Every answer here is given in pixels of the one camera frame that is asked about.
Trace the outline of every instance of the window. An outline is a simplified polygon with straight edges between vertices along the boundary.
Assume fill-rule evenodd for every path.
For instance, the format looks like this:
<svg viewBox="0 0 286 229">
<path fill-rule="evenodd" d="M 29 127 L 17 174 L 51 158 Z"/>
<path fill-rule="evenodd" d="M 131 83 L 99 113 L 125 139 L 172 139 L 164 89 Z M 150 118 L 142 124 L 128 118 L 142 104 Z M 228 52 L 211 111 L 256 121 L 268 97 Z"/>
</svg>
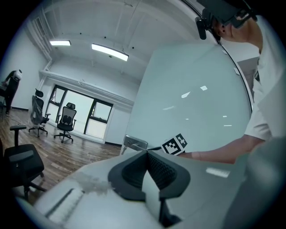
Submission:
<svg viewBox="0 0 286 229">
<path fill-rule="evenodd" d="M 74 130 L 103 139 L 113 105 L 56 85 L 50 95 L 46 114 L 50 113 L 49 118 L 56 122 L 57 115 L 61 115 L 68 102 L 76 106 Z"/>
<path fill-rule="evenodd" d="M 63 100 L 66 93 L 66 88 L 60 86 L 54 87 L 53 92 L 50 95 L 50 101 L 46 110 L 46 114 L 50 114 L 49 119 L 56 121 L 61 101 Z"/>
<path fill-rule="evenodd" d="M 110 103 L 95 99 L 84 133 L 103 139 L 112 106 Z"/>
<path fill-rule="evenodd" d="M 63 107 L 66 106 L 68 102 L 75 104 L 76 115 L 74 119 L 76 119 L 76 124 L 74 130 L 83 134 L 93 100 L 91 97 L 68 90 L 60 107 L 59 114 L 62 114 Z"/>
</svg>

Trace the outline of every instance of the fluorescent light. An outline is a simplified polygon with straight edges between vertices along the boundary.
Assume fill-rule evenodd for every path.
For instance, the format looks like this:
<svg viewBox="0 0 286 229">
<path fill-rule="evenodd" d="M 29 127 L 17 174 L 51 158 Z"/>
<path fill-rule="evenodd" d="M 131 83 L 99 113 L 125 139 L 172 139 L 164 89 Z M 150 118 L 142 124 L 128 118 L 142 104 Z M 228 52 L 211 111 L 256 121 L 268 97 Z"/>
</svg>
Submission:
<svg viewBox="0 0 286 229">
<path fill-rule="evenodd" d="M 108 47 L 105 47 L 102 45 L 92 44 L 91 47 L 93 50 L 96 50 L 99 52 L 104 52 L 106 54 L 115 56 L 115 57 L 120 58 L 120 59 L 125 60 L 125 61 L 127 61 L 128 57 L 129 57 L 129 55 L 126 55 L 123 52 L 119 52 L 117 50 L 114 50 L 112 48 L 108 48 Z"/>
<path fill-rule="evenodd" d="M 50 44 L 54 45 L 54 46 L 59 46 L 59 45 L 71 46 L 71 42 L 70 41 L 50 41 Z"/>
<path fill-rule="evenodd" d="M 200 87 L 203 91 L 204 90 L 207 90 L 207 87 L 206 86 L 202 86 L 202 87 Z"/>
<path fill-rule="evenodd" d="M 175 106 L 170 106 L 170 107 L 164 108 L 163 110 L 170 110 L 170 109 L 173 109 L 173 108 L 175 108 Z"/>
<path fill-rule="evenodd" d="M 186 93 L 186 94 L 183 94 L 182 98 L 186 98 L 189 94 L 190 94 L 190 91 L 188 93 Z"/>
</svg>

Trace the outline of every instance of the window frame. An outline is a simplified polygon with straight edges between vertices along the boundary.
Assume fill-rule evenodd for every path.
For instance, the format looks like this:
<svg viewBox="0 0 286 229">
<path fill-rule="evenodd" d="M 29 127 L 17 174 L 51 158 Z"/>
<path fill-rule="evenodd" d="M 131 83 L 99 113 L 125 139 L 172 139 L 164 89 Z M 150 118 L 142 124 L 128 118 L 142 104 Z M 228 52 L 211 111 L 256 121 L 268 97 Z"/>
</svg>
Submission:
<svg viewBox="0 0 286 229">
<path fill-rule="evenodd" d="M 53 98 L 53 95 L 54 95 L 56 89 L 64 90 L 64 93 L 63 93 L 63 96 L 62 96 L 62 98 L 61 98 L 61 102 L 60 102 L 60 103 L 57 103 L 57 102 L 52 101 L 52 98 Z M 52 93 L 51 93 L 51 95 L 50 95 L 50 99 L 49 99 L 49 102 L 48 102 L 48 106 L 46 107 L 46 114 L 47 114 L 49 105 L 50 105 L 50 103 L 51 103 L 51 104 L 53 104 L 53 105 L 55 105 L 55 106 L 58 107 L 58 113 L 57 113 L 57 117 L 58 117 L 58 115 L 59 115 L 59 113 L 60 113 L 60 108 L 61 108 L 62 105 L 63 105 L 63 101 L 64 101 L 64 99 L 65 99 L 66 94 L 67 94 L 68 91 L 72 91 L 72 92 L 74 92 L 74 93 L 77 93 L 77 94 L 80 94 L 80 95 L 83 95 L 83 96 L 86 96 L 86 97 L 89 97 L 89 98 L 92 98 L 92 99 L 93 99 L 93 103 L 92 103 L 92 105 L 91 105 L 91 107 L 90 107 L 90 110 L 89 110 L 88 118 L 87 118 L 87 120 L 86 120 L 86 122 L 85 122 L 85 127 L 84 127 L 84 134 L 85 134 L 85 135 L 87 135 L 87 134 L 86 134 L 86 130 L 87 130 L 87 126 L 88 126 L 89 119 L 98 121 L 98 122 L 100 122 L 100 123 L 105 123 L 105 124 L 107 125 L 108 120 L 109 120 L 109 118 L 110 118 L 110 114 L 111 114 L 111 112 L 112 112 L 112 108 L 113 108 L 113 104 L 112 104 L 112 103 L 105 102 L 105 101 L 103 101 L 103 100 L 94 98 L 94 97 L 92 97 L 92 96 L 89 96 L 89 95 L 86 95 L 86 94 L 83 94 L 83 93 L 80 93 L 80 92 L 71 90 L 71 89 L 69 89 L 69 88 L 65 88 L 65 87 L 62 87 L 62 86 L 58 86 L 58 85 L 55 85 L 55 86 L 54 86 L 53 91 L 52 91 Z M 95 109 L 95 105 L 96 105 L 97 102 L 98 102 L 98 103 L 101 103 L 101 104 L 104 104 L 104 105 L 107 105 L 107 106 L 110 106 L 110 112 L 109 112 L 109 115 L 108 115 L 108 119 L 107 119 L 107 120 L 99 119 L 99 118 L 96 118 L 96 117 L 93 117 L 93 116 L 92 116 L 93 109 Z"/>
<path fill-rule="evenodd" d="M 99 119 L 99 118 L 96 118 L 96 117 L 93 117 L 93 116 L 92 116 L 93 109 L 95 109 L 95 105 L 96 105 L 97 102 L 98 102 L 98 103 L 102 103 L 102 104 L 104 104 L 104 105 L 107 105 L 107 106 L 110 106 L 110 107 L 111 107 L 107 120 Z M 98 121 L 98 122 L 100 122 L 100 123 L 105 123 L 105 124 L 107 124 L 107 122 L 108 122 L 108 120 L 109 120 L 109 117 L 110 117 L 110 114 L 111 114 L 112 108 L 113 108 L 113 104 L 95 98 L 95 99 L 93 100 L 93 103 L 92 103 L 92 105 L 91 105 L 91 108 L 90 108 L 90 111 L 89 111 L 89 114 L 88 114 L 88 118 L 87 118 L 87 120 L 86 120 L 86 124 L 85 124 L 85 128 L 84 128 L 84 134 L 86 134 L 86 129 L 87 129 L 87 127 L 88 127 L 88 122 L 89 122 L 90 119 L 95 120 L 95 121 Z"/>
</svg>

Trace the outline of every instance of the chair headrest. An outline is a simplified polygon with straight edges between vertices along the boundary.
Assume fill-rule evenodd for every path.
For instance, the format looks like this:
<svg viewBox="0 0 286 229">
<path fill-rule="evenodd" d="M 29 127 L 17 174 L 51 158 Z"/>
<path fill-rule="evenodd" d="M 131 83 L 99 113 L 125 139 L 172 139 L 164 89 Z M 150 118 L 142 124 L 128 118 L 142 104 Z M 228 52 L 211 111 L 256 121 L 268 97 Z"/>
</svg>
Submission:
<svg viewBox="0 0 286 229">
<path fill-rule="evenodd" d="M 36 93 L 35 93 L 36 96 L 42 98 L 44 96 L 44 93 L 42 91 L 39 91 L 36 89 Z"/>
<path fill-rule="evenodd" d="M 71 103 L 71 102 L 67 103 L 67 107 L 72 108 L 72 109 L 76 108 L 76 106 L 73 103 Z"/>
</svg>

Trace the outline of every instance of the office chair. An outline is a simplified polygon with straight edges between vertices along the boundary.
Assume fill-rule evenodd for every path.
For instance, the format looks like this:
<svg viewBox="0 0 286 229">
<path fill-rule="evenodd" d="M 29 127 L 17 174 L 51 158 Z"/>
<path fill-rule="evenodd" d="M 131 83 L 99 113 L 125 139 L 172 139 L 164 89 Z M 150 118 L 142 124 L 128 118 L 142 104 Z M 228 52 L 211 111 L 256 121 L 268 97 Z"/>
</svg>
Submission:
<svg viewBox="0 0 286 229">
<path fill-rule="evenodd" d="M 76 119 L 74 120 L 74 123 L 72 125 L 72 121 L 76 115 L 76 110 L 75 110 L 76 106 L 73 103 L 68 102 L 67 106 L 63 107 L 63 113 L 62 113 L 62 118 L 59 122 L 59 117 L 61 116 L 60 114 L 57 115 L 57 128 L 62 130 L 63 133 L 60 133 L 58 135 L 54 135 L 54 138 L 56 138 L 57 136 L 62 136 L 63 139 L 64 137 L 67 137 L 69 139 L 71 139 L 71 143 L 73 143 L 73 139 L 71 138 L 71 135 L 69 134 L 69 131 L 72 131 L 75 127 L 75 123 L 76 123 Z"/>
<path fill-rule="evenodd" d="M 24 186 L 25 199 L 28 200 L 29 187 L 40 191 L 46 189 L 32 183 L 37 177 L 43 177 L 44 164 L 33 144 L 18 145 L 19 130 L 26 129 L 25 125 L 10 127 L 15 131 L 15 146 L 5 149 L 4 170 L 8 175 L 10 187 Z"/>
<path fill-rule="evenodd" d="M 31 113 L 31 122 L 33 125 L 38 126 L 37 128 L 32 127 L 29 129 L 30 130 L 38 130 L 38 137 L 39 135 L 39 130 L 46 132 L 46 135 L 48 135 L 48 131 L 45 130 L 44 124 L 47 123 L 50 119 L 48 118 L 50 114 L 46 114 L 45 117 L 42 115 L 43 111 L 43 106 L 44 106 L 44 101 L 40 98 L 44 96 L 44 93 L 36 89 L 35 96 L 32 96 L 32 105 L 33 105 L 33 110 Z"/>
</svg>

